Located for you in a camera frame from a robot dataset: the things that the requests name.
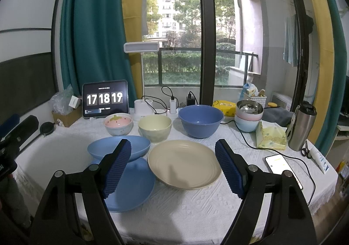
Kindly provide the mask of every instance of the white basket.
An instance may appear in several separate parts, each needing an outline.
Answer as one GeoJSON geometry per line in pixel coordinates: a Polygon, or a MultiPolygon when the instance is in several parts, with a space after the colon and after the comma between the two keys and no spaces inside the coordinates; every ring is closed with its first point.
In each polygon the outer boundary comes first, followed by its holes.
{"type": "Polygon", "coordinates": [[[263,107],[265,107],[265,102],[267,101],[267,97],[263,96],[263,97],[259,97],[259,96],[249,96],[244,92],[244,99],[247,100],[253,100],[255,102],[258,102],[259,104],[261,104],[263,107]]]}

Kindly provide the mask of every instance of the smartphone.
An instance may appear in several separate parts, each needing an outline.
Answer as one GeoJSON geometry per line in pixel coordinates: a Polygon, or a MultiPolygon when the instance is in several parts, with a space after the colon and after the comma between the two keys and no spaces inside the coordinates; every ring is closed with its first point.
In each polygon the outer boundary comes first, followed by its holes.
{"type": "Polygon", "coordinates": [[[294,177],[296,178],[299,187],[301,188],[301,190],[303,190],[302,184],[300,183],[292,168],[288,165],[287,161],[281,154],[268,156],[265,158],[265,161],[274,174],[282,174],[284,170],[291,171],[294,177]]]}

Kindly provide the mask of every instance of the bolt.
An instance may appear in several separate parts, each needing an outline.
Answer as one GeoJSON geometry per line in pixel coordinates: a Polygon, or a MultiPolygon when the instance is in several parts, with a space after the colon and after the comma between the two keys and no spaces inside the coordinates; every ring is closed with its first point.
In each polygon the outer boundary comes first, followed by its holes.
{"type": "Polygon", "coordinates": [[[63,171],[62,170],[58,170],[55,172],[55,176],[56,177],[61,177],[63,175],[63,171]]]}
{"type": "Polygon", "coordinates": [[[289,171],[289,170],[285,170],[284,171],[284,174],[287,176],[287,177],[292,177],[292,172],[291,171],[289,171]]]}
{"type": "Polygon", "coordinates": [[[91,171],[96,171],[98,169],[98,164],[91,164],[88,167],[88,169],[91,170],[91,171]]]}
{"type": "Polygon", "coordinates": [[[248,169],[252,172],[256,172],[258,170],[258,167],[254,164],[251,164],[248,166],[248,169]]]}

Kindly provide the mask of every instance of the yellow tissue package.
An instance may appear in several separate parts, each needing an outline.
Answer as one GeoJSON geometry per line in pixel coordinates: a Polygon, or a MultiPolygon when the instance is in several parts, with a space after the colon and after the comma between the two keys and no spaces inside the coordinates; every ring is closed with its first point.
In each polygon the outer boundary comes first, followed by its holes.
{"type": "Polygon", "coordinates": [[[286,130],[277,123],[260,121],[256,129],[257,147],[275,150],[286,149],[286,130]]]}
{"type": "Polygon", "coordinates": [[[226,100],[216,100],[215,102],[213,102],[212,106],[221,110],[225,116],[235,116],[236,104],[234,102],[229,102],[226,100]]]}

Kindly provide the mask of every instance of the plate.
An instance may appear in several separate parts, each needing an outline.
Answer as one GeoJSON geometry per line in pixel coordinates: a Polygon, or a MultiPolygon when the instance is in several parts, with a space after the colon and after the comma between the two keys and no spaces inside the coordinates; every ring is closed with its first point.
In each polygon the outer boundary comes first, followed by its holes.
{"type": "Polygon", "coordinates": [[[99,139],[89,144],[87,151],[100,161],[106,154],[111,154],[122,139],[128,139],[131,143],[130,160],[135,160],[147,153],[151,147],[151,141],[141,136],[117,136],[99,139]]]}
{"type": "MultiPolygon", "coordinates": [[[[100,162],[95,159],[91,164],[100,162]]],[[[140,157],[126,165],[115,192],[105,199],[105,204],[110,212],[132,210],[149,199],[154,185],[155,175],[140,157]]]]}
{"type": "Polygon", "coordinates": [[[154,147],[148,164],[161,182],[183,190],[209,186],[221,174],[215,153],[189,140],[168,140],[154,147]]]}

